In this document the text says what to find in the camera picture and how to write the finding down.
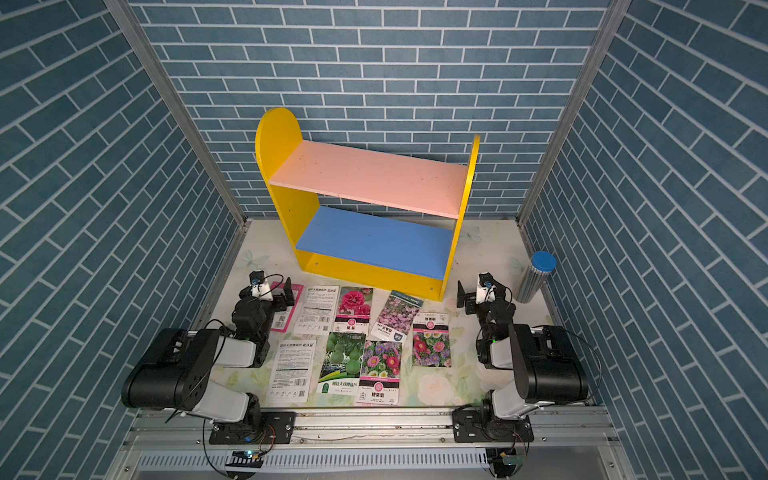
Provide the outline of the pink-bordered seed packet back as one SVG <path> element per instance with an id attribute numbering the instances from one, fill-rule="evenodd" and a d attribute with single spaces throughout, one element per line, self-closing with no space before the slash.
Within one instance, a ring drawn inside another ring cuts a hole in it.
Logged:
<path id="1" fill-rule="evenodd" d="M 273 317 L 272 332 L 286 333 L 291 326 L 293 317 L 298 311 L 298 304 L 303 293 L 304 286 L 301 284 L 295 284 L 292 286 L 292 294 L 294 304 L 289 306 L 285 311 L 276 312 Z"/>

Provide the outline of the white text seed packet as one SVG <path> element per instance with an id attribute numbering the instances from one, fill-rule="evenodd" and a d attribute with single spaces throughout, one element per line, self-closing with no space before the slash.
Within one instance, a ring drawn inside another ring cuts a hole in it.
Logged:
<path id="1" fill-rule="evenodd" d="M 339 286 L 308 287 L 302 296 L 293 333 L 313 336 L 329 334 L 335 319 L 339 291 Z"/>

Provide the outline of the small chrysanthemum seed packet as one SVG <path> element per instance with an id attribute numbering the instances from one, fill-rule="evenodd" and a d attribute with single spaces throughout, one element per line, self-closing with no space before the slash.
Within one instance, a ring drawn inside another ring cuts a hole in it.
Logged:
<path id="1" fill-rule="evenodd" d="M 419 313 L 412 326 L 412 358 L 415 367 L 450 368 L 449 317 L 444 313 Z"/>

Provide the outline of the white text packet shelf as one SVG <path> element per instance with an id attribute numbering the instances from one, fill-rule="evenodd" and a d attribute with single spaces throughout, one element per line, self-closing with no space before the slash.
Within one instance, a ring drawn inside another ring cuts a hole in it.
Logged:
<path id="1" fill-rule="evenodd" d="M 317 341 L 289 339 L 279 343 L 269 379 L 268 406 L 305 404 L 309 397 Z"/>

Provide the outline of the purple flower seed packet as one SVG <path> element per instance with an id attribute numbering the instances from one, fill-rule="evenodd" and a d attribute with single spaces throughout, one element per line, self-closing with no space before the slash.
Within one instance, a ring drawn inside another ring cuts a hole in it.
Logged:
<path id="1" fill-rule="evenodd" d="M 368 339 L 403 343 L 423 304 L 421 299 L 392 291 L 371 325 Z"/>

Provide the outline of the hollyhock magenta flower packet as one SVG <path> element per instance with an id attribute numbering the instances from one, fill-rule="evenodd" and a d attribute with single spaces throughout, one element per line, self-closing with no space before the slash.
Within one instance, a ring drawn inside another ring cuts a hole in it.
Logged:
<path id="1" fill-rule="evenodd" d="M 373 289 L 344 286 L 333 322 L 333 332 L 358 333 L 366 336 L 372 310 Z"/>

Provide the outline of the green gourd seed packet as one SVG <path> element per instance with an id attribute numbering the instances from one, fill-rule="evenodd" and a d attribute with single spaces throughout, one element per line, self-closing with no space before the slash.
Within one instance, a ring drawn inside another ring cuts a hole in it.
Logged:
<path id="1" fill-rule="evenodd" d="M 354 396 L 359 386 L 366 335 L 333 332 L 326 343 L 317 392 Z"/>

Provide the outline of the chrysanthemum packet pink band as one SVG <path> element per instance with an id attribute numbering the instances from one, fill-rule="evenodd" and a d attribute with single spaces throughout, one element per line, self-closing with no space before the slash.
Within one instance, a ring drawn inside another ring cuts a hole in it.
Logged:
<path id="1" fill-rule="evenodd" d="M 394 406 L 398 404 L 402 344 L 367 340 L 364 344 L 356 403 Z"/>

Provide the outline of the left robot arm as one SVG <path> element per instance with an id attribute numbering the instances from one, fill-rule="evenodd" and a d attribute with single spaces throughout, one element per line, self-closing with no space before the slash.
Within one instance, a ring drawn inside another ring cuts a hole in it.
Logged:
<path id="1" fill-rule="evenodd" d="M 121 390 L 124 406 L 133 409 L 187 413 L 213 423 L 216 433 L 232 432 L 242 442 L 266 429 L 257 396 L 232 390 L 211 378 L 216 367 L 259 368 L 270 350 L 270 335 L 284 331 L 303 287 L 278 274 L 249 274 L 249 285 L 238 294 L 231 321 L 217 328 L 161 330 Z"/>

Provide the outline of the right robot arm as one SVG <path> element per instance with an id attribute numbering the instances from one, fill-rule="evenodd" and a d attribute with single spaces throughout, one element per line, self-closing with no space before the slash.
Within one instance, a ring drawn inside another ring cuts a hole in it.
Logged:
<path id="1" fill-rule="evenodd" d="M 490 390 L 479 407 L 453 412 L 456 439 L 461 442 L 479 434 L 491 441 L 530 441 L 530 414 L 589 397 L 587 375 L 568 332 L 558 326 L 516 323 L 516 306 L 506 292 L 507 287 L 489 273 L 478 276 L 473 293 L 457 284 L 457 307 L 478 319 L 478 361 L 490 370 L 513 374 L 512 383 Z"/>

